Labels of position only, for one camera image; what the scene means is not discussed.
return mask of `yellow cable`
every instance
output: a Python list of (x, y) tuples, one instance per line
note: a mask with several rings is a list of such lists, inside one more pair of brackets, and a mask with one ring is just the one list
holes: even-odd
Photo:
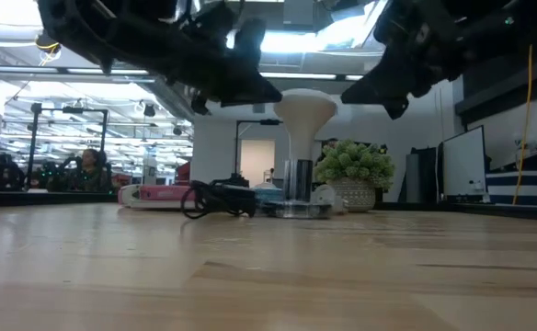
[(49, 59), (53, 60), (51, 56), (54, 54), (54, 51), (56, 51), (56, 48), (51, 49), (50, 54), (48, 54), (48, 56), (42, 62), (40, 62), (40, 66), (44, 66), (46, 63), (50, 62)]
[(56, 42), (54, 42), (52, 45), (48, 45), (48, 46), (40, 46), (40, 45), (38, 44), (38, 39), (39, 39), (39, 38), (36, 37), (36, 40), (35, 40), (35, 42), (36, 42), (36, 46), (38, 46), (38, 48), (41, 49), (41, 50), (49, 50), (49, 49), (51, 49), (51, 48), (56, 48), (56, 46), (60, 45), (60, 42), (56, 41)]
[(522, 182), (522, 168), (524, 167), (524, 152), (526, 150), (526, 136), (528, 135), (528, 125), (530, 124), (530, 108), (532, 100), (532, 53), (533, 47), (530, 45), (528, 50), (528, 96), (526, 98), (526, 124), (524, 124), (524, 135), (522, 136), (522, 150), (520, 156), (520, 169), (518, 170), (518, 184), (516, 185), (516, 193), (512, 204), (518, 202), (518, 193), (520, 192), (520, 184)]

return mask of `table surface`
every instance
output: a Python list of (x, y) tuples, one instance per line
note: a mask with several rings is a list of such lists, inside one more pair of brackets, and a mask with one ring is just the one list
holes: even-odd
[(537, 330), (537, 221), (0, 208), (0, 330)]

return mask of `ceiling light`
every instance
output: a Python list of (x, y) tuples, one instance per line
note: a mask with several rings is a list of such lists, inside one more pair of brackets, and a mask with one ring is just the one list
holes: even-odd
[[(31, 139), (31, 134), (8, 134), (1, 133), (1, 138), (3, 139)], [(62, 142), (86, 142), (86, 141), (98, 141), (100, 139), (93, 136), (50, 136), (50, 135), (37, 135), (36, 139), (38, 140), (49, 140), (49, 141), (62, 141)], [(177, 142), (186, 142), (187, 137), (177, 137), (174, 139), (165, 138), (115, 138), (109, 137), (106, 138), (107, 143), (177, 143)]]
[(362, 76), (359, 74), (347, 74), (345, 78), (349, 81), (358, 81), (362, 78)]
[(158, 125), (156, 123), (109, 123), (108, 126), (135, 126), (135, 127), (152, 127), (152, 128), (155, 128)]
[(78, 115), (70, 114), (69, 116), (70, 116), (70, 118), (71, 118), (72, 120), (78, 120), (78, 121), (83, 122), (83, 123), (86, 123), (86, 122), (87, 122), (86, 119), (84, 119), (84, 118), (82, 118), (82, 117), (80, 117), (80, 116), (78, 116)]
[[(98, 68), (69, 68), (68, 72), (70, 74), (103, 74), (101, 69)], [(133, 69), (113, 69), (111, 70), (111, 74), (117, 74), (117, 75), (144, 75), (148, 74), (145, 70), (133, 70)]]
[(265, 78), (292, 78), (292, 79), (336, 79), (335, 74), (297, 74), (297, 73), (260, 73)]
[(3, 66), (0, 65), (0, 73), (17, 74), (57, 74), (58, 69), (50, 67), (26, 67), (26, 66)]

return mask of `white flower pot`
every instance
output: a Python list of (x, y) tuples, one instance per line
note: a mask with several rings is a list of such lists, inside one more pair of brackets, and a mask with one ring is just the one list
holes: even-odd
[(372, 183), (347, 177), (327, 182), (336, 194), (347, 201), (350, 212), (370, 211), (375, 206), (375, 187)]

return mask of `desk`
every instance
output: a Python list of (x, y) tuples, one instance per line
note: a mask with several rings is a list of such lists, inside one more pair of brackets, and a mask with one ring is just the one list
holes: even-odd
[(537, 330), (537, 221), (0, 208), (0, 330)]

